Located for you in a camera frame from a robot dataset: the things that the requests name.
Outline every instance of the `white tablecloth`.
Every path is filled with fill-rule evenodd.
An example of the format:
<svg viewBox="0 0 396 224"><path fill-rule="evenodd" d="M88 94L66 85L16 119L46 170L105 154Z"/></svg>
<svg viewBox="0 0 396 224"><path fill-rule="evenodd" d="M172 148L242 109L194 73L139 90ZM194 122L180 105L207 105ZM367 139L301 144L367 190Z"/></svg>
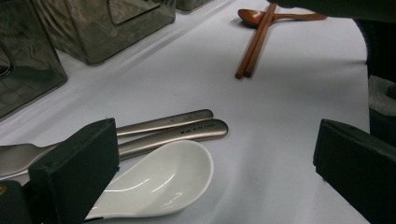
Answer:
<svg viewBox="0 0 396 224"><path fill-rule="evenodd" d="M67 83L2 121L0 144L46 146L100 119L124 126L210 109L230 132L202 142L215 164L204 196L173 215L98 223L367 223L312 163L321 119L369 129L361 33L352 20L277 22L253 79L237 80L255 32L237 10L267 6L215 0L177 11L175 23L98 66L58 51Z"/></svg>

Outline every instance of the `black foam pad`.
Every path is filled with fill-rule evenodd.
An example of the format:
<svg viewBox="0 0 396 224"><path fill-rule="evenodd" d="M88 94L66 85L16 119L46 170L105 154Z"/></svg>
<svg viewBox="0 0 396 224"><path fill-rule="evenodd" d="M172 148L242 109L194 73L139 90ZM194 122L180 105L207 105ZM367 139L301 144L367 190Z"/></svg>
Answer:
<svg viewBox="0 0 396 224"><path fill-rule="evenodd" d="M0 182L0 223L32 224L29 208L17 181Z"/></svg>
<svg viewBox="0 0 396 224"><path fill-rule="evenodd" d="M114 119L85 126L29 168L44 199L45 223L82 223L119 169Z"/></svg>
<svg viewBox="0 0 396 224"><path fill-rule="evenodd" d="M396 147L345 123L320 124L317 173L370 223L396 223Z"/></svg>

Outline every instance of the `spoon bowl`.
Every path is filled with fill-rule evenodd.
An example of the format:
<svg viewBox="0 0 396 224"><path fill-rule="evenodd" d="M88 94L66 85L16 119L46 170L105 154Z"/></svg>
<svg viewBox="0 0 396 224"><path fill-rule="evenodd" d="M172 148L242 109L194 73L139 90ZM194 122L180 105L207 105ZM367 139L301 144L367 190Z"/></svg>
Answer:
<svg viewBox="0 0 396 224"><path fill-rule="evenodd" d="M212 175L212 158L199 143L181 140L164 145L114 178L87 219L175 213L204 194Z"/></svg>
<svg viewBox="0 0 396 224"><path fill-rule="evenodd" d="M256 28L259 26L260 21L264 16L264 12L252 9L239 9L238 16L246 25Z"/></svg>

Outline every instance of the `wooden chopsticks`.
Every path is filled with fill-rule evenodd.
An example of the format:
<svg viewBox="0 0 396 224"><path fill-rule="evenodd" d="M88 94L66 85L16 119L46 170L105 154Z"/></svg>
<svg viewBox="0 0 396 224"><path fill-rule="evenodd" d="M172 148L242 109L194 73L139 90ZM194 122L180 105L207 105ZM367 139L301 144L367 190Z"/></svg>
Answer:
<svg viewBox="0 0 396 224"><path fill-rule="evenodd" d="M270 4L266 13L260 21L259 28L256 31L250 45L245 53L245 56L236 71L235 77L241 79L242 77L251 77L253 70L256 66L256 62L259 58L262 50L262 44L264 43L265 36L268 29L274 19L276 4Z"/></svg>

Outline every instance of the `cutlery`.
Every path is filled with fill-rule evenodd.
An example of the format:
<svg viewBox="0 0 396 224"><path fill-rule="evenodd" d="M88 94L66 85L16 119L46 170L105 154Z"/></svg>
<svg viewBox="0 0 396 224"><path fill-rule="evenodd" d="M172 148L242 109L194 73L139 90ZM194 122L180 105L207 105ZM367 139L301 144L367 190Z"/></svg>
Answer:
<svg viewBox="0 0 396 224"><path fill-rule="evenodd" d="M165 130L159 133L153 133L133 141L129 141L119 145L120 160L126 160L135 156L139 156L154 150L157 147L163 146L167 143L176 140L195 140L204 141L208 139L221 138L228 132L227 124L219 119L205 119L194 123L182 125L176 128ZM4 154L7 158L0 158L0 161L11 160L8 165L0 162L0 177L14 175L21 175L29 166L43 156L49 150L55 148L55 145L47 147L35 147L35 151L30 151L30 154L19 156L24 158L12 158L13 153Z"/></svg>
<svg viewBox="0 0 396 224"><path fill-rule="evenodd" d="M252 9L239 9L238 16L242 19L244 23L252 27L258 27L262 17L264 17L266 12ZM291 13L276 13L271 21L274 23L283 19L293 19L298 21L321 21L326 20L327 16L323 16L318 13L309 14L291 14Z"/></svg>
<svg viewBox="0 0 396 224"><path fill-rule="evenodd" d="M199 143L181 140L164 145L114 178L86 220L175 213L205 193L212 175L210 153Z"/></svg>
<svg viewBox="0 0 396 224"><path fill-rule="evenodd" d="M251 77L253 74L253 70L259 58L260 51L262 50L262 44L264 43L265 36L273 20L275 10L276 4L270 4L267 12L260 20L259 28L257 29L256 34L253 36L247 52L245 53L245 56L239 65L238 70L236 71L236 78L241 79L242 77Z"/></svg>
<svg viewBox="0 0 396 224"><path fill-rule="evenodd" d="M211 119L213 118L213 113L210 110L201 110L197 112L182 114L180 116L172 116L169 118L156 119L153 121L136 124L138 128L135 128L134 125L122 127L120 128L120 133L122 134L122 136L126 136L127 133L129 135L148 133L153 132L153 130L159 131L160 129L157 127L172 130L172 128L170 128L172 126L177 127L177 125L186 125L189 123L194 123L197 120ZM15 175L26 170L33 162L35 162L47 152L58 146L58 144L53 144L46 147L37 147L33 144L0 146L0 178L8 175ZM127 146L129 145L120 145L121 148L128 148Z"/></svg>

